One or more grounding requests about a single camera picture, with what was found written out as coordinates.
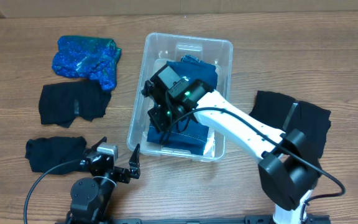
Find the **blue denim jeans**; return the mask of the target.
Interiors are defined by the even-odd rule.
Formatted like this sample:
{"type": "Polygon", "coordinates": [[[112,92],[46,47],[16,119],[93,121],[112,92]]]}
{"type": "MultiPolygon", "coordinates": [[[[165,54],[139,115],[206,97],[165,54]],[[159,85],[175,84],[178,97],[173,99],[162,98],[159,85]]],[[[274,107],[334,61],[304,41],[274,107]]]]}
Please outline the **blue denim jeans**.
{"type": "MultiPolygon", "coordinates": [[[[218,74],[214,65],[205,63],[191,55],[183,56],[179,62],[167,62],[166,64],[171,66],[179,76],[190,81],[190,89],[185,92],[185,103],[190,107],[190,111],[197,107],[196,102],[205,93],[213,91],[217,87],[218,74]]],[[[165,147],[187,150],[202,156],[208,131],[209,128],[197,122],[192,114],[189,116],[184,114],[162,133],[156,132],[156,129],[150,124],[147,141],[165,147]]]]}

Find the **clear plastic storage bin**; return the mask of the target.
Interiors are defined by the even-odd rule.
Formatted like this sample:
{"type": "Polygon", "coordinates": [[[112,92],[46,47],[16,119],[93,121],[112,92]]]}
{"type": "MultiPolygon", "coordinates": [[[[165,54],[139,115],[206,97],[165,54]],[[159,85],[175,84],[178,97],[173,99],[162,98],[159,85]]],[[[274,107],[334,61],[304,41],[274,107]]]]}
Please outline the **clear plastic storage bin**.
{"type": "Polygon", "coordinates": [[[185,55],[194,56],[216,67],[218,75],[217,91],[228,100],[231,91],[231,72],[233,45],[228,40],[208,39],[185,35],[150,33],[145,39],[139,83],[135,96],[134,110],[127,137],[127,146],[134,150],[140,144],[140,152],[148,156],[175,156],[201,162],[216,162],[226,152],[226,139],[217,131],[210,129],[202,155],[177,148],[163,147],[147,141],[150,118],[147,111],[154,102],[144,97],[140,91],[144,83],[167,61],[179,61],[185,55]]]}

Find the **black taped folded garment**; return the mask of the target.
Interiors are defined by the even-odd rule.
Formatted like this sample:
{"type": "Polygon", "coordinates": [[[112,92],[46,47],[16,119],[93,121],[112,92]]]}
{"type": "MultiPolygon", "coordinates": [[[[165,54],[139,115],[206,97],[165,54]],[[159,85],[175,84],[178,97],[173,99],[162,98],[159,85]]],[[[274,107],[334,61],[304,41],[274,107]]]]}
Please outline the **black taped folded garment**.
{"type": "Polygon", "coordinates": [[[110,100],[111,92],[104,91],[97,81],[45,85],[39,100],[40,121],[69,128],[77,117],[87,121],[102,118],[110,100]]]}

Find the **small black folded garment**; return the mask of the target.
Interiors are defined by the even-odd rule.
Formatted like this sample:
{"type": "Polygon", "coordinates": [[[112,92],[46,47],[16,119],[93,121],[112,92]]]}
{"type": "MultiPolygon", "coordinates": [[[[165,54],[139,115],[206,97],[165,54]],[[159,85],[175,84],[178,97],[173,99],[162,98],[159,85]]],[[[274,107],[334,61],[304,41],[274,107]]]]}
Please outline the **small black folded garment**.
{"type": "Polygon", "coordinates": [[[49,169],[83,158],[87,142],[84,137],[51,137],[30,139],[25,146],[25,158],[32,172],[49,169]]]}

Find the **blue green sparkly fabric bundle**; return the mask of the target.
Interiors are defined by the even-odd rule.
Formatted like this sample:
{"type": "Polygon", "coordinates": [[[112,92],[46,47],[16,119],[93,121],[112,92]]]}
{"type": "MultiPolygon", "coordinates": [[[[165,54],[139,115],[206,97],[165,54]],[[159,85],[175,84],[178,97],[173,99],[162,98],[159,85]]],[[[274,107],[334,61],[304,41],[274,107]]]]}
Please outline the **blue green sparkly fabric bundle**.
{"type": "Polygon", "coordinates": [[[58,40],[58,52],[52,70],[67,78],[87,78],[99,82],[104,91],[117,86],[117,64],[122,49],[113,39],[64,35],[58,40]]]}

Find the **black ribbed garment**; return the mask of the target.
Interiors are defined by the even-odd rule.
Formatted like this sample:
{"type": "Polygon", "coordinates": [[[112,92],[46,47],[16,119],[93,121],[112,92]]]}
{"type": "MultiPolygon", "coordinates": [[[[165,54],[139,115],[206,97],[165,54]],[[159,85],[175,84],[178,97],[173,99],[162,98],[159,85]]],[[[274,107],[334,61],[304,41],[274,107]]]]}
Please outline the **black ribbed garment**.
{"type": "Polygon", "coordinates": [[[297,129],[305,134],[312,151],[322,157],[331,127],[329,110],[306,101],[272,91],[258,91],[249,116],[270,127],[290,133],[297,129]]]}

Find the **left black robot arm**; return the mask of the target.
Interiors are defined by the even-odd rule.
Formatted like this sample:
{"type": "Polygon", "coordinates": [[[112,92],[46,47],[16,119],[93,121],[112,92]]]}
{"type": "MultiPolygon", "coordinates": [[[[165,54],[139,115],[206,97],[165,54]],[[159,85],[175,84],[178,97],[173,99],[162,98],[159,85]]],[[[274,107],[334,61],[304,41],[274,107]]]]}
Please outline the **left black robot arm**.
{"type": "Polygon", "coordinates": [[[129,167],[115,165],[118,147],[102,138],[84,151],[80,166],[90,172],[91,177],[76,181],[70,191],[71,204],[65,223],[114,223],[106,215],[113,190],[117,183],[128,184],[140,177],[140,145],[136,145],[129,167]]]}

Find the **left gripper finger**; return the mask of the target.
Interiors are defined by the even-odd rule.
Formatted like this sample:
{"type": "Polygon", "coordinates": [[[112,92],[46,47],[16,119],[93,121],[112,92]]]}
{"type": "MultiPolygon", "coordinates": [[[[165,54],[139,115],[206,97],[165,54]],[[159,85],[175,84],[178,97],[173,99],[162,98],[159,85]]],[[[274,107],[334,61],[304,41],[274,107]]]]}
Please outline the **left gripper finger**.
{"type": "Polygon", "coordinates": [[[98,148],[102,143],[104,143],[104,142],[106,142],[106,141],[107,141],[107,137],[105,136],[105,137],[103,137],[100,141],[98,141],[95,145],[93,145],[93,146],[91,147],[91,150],[92,150],[92,151],[96,151],[97,148],[98,148]]]}
{"type": "Polygon", "coordinates": [[[140,177],[140,144],[137,144],[129,159],[129,172],[132,179],[140,177]]]}

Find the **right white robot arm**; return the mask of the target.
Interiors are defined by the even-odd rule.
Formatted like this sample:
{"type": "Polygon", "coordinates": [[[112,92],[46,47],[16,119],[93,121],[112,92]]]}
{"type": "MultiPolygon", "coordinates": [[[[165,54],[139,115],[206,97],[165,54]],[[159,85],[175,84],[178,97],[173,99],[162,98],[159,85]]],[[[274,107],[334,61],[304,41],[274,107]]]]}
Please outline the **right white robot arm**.
{"type": "Polygon", "coordinates": [[[305,134],[270,127],[230,104],[208,82],[179,76],[164,65],[141,91],[155,105],[150,122],[168,140],[177,123],[190,118],[235,142],[253,158],[265,194],[275,203],[274,223],[306,223],[306,204],[321,174],[318,154],[305,134]]]}

